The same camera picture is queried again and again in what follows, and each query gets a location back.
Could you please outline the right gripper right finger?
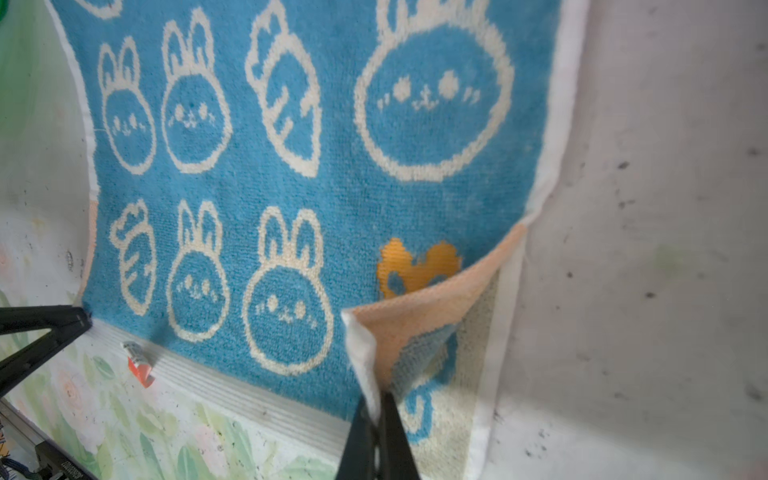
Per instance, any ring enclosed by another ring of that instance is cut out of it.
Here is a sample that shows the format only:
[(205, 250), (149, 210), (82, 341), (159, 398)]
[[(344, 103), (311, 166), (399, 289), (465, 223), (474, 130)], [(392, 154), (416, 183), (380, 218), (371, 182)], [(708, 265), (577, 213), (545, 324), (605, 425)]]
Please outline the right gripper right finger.
[(377, 424), (377, 479), (420, 480), (414, 456), (402, 424), (394, 396), (382, 396), (381, 414)]

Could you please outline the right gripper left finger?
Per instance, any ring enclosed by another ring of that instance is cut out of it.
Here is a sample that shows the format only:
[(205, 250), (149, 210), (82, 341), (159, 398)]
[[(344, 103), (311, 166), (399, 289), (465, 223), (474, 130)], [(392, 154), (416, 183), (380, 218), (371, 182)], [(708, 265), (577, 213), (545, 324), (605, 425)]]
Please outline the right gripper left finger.
[(369, 415), (366, 400), (362, 397), (351, 422), (335, 479), (376, 479), (376, 451), (377, 427)]

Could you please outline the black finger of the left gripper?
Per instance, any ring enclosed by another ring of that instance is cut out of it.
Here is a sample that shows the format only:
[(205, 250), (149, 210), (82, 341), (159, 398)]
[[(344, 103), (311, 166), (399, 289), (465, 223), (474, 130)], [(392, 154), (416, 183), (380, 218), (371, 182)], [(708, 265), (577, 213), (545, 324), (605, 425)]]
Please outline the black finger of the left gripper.
[(92, 320), (82, 307), (3, 307), (2, 336), (35, 331), (42, 331), (43, 335), (19, 351), (1, 357), (1, 395), (7, 395), (91, 327)]

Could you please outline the blue bunny pattern towel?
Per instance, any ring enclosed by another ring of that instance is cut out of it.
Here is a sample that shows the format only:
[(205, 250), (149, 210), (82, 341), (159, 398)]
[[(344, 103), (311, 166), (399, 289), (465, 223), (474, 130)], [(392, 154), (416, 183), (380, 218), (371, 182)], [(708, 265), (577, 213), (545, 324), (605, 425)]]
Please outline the blue bunny pattern towel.
[(82, 303), (332, 447), (363, 383), (423, 476), (485, 460), (585, 1), (52, 1), (86, 130)]

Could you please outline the aluminium front rail frame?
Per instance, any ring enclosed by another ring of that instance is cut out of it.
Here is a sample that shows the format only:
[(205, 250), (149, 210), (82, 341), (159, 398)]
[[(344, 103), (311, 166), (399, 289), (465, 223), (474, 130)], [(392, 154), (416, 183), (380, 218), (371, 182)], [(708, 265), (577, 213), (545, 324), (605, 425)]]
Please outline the aluminium front rail frame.
[(97, 476), (2, 400), (1, 478), (96, 480)]

